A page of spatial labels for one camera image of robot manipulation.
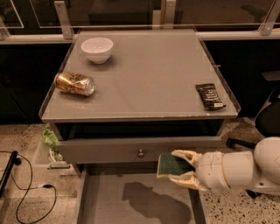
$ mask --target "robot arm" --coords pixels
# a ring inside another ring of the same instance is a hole
[[[201,191],[245,188],[256,193],[280,195],[280,137],[263,139],[254,151],[232,153],[175,150],[195,171],[169,175],[177,185]]]

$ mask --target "green sponge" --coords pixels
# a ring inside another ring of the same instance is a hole
[[[194,167],[180,157],[174,157],[171,153],[162,153],[158,159],[157,178],[168,178],[169,174],[181,175],[195,171]]]

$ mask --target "black cable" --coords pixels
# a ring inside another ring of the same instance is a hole
[[[27,193],[28,193],[30,190],[38,189],[38,188],[40,188],[40,187],[33,187],[33,188],[31,188],[32,179],[33,179],[32,165],[31,165],[30,161],[29,161],[26,157],[24,157],[24,156],[22,156],[22,155],[20,155],[20,154],[18,154],[18,155],[19,155],[21,158],[23,158],[23,159],[28,163],[28,165],[30,166],[31,174],[30,174],[30,183],[29,183],[29,185],[28,185],[28,187],[27,187],[26,189],[19,187],[18,184],[16,183],[14,177],[13,177],[12,174],[11,174],[12,180],[13,180],[13,182],[15,183],[15,185],[17,186],[17,188],[18,188],[19,190],[26,191],[25,194],[24,194],[24,197],[21,199],[21,201],[19,202],[19,204],[18,204],[18,206],[17,206],[16,218],[17,218],[17,221],[18,221],[19,223],[21,223],[21,224],[33,224],[33,223],[37,223],[37,222],[39,222],[39,221],[42,221],[42,220],[53,210],[53,208],[54,208],[54,206],[55,206],[55,204],[56,204],[56,200],[57,200],[57,190],[56,190],[56,188],[55,188],[53,185],[43,185],[42,188],[53,188],[53,190],[54,190],[54,202],[53,202],[53,204],[52,204],[51,209],[50,209],[44,216],[42,216],[42,217],[41,217],[40,219],[38,219],[38,220],[35,220],[35,221],[33,221],[33,222],[22,222],[22,221],[18,218],[18,211],[19,211],[19,208],[20,208],[21,204],[22,204],[23,201],[25,200],[25,197],[26,197]]]

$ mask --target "white bowl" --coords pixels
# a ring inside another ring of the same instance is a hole
[[[103,64],[111,56],[113,45],[113,41],[108,38],[90,38],[80,48],[89,60],[95,64]]]

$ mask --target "soda can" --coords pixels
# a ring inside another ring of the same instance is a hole
[[[62,92],[90,96],[95,91],[95,82],[92,78],[80,73],[57,73],[54,85]]]

